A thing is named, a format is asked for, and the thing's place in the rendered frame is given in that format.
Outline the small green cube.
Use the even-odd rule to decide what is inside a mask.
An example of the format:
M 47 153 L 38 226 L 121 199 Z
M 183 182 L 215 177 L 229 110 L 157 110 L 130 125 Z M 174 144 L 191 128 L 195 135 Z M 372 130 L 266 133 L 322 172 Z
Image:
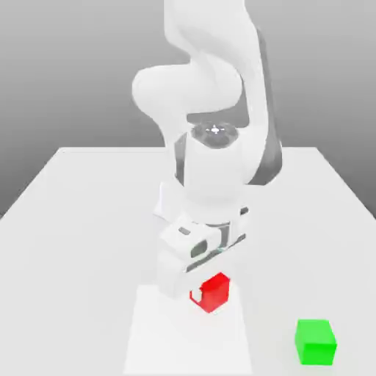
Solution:
M 328 320 L 298 319 L 294 343 L 302 365 L 333 365 L 337 340 Z

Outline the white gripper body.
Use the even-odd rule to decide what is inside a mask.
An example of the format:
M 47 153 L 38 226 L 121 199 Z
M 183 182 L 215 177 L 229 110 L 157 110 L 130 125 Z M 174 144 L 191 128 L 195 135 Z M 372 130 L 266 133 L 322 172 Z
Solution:
M 240 234 L 225 247 L 209 248 L 209 242 L 202 240 L 181 255 L 168 244 L 162 243 L 157 254 L 157 284 L 160 291 L 177 299 L 183 294 L 196 290 L 207 280 L 219 273 L 231 277 L 235 263 L 245 253 L 247 235 Z

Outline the small red cube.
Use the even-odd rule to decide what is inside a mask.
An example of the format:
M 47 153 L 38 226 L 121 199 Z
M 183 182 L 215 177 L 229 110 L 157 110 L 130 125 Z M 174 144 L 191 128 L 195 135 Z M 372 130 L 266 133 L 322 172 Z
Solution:
M 228 301 L 229 287 L 230 278 L 219 272 L 201 284 L 201 302 L 193 302 L 206 313 L 210 314 Z

